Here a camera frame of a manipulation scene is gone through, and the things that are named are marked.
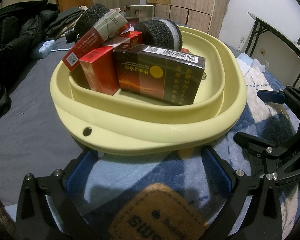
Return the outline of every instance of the black cigarette pack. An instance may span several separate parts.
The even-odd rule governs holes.
[[[121,90],[176,106],[190,105],[205,70],[205,58],[143,44],[113,51]]]

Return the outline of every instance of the brown leather patch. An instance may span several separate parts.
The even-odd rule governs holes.
[[[197,240],[208,225],[172,188],[149,185],[127,203],[109,227],[113,238]]]

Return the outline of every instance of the electrical outlet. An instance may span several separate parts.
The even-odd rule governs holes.
[[[264,56],[264,55],[266,54],[266,51],[265,51],[263,48],[261,48],[259,53],[260,53],[262,56]]]

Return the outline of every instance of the red cigarette pack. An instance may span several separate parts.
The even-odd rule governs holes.
[[[119,35],[80,58],[80,64],[93,91],[113,95],[119,89],[112,51],[122,43],[142,43],[141,32]]]
[[[100,46],[108,38],[128,28],[126,19],[117,11],[106,13],[62,58],[70,71],[79,65],[79,59]]]

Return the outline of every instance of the gray bedsheet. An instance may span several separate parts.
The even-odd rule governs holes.
[[[65,38],[57,44],[57,49],[73,46]],[[51,75],[65,54],[52,52],[31,61],[10,91],[11,109],[0,118],[0,200],[5,206],[18,202],[26,173],[47,176],[82,151],[61,123],[50,95]]]

